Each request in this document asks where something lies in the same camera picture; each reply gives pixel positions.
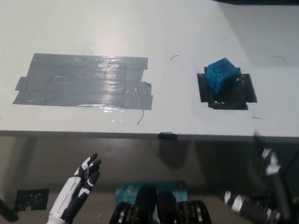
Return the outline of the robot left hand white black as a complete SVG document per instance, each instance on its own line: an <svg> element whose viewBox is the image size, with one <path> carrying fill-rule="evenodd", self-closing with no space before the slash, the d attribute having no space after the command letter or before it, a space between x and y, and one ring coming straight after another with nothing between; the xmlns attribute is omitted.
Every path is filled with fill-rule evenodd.
<svg viewBox="0 0 299 224"><path fill-rule="evenodd" d="M89 156L68 178L49 212L46 224L72 224L94 188L100 172L98 154Z"/></svg>

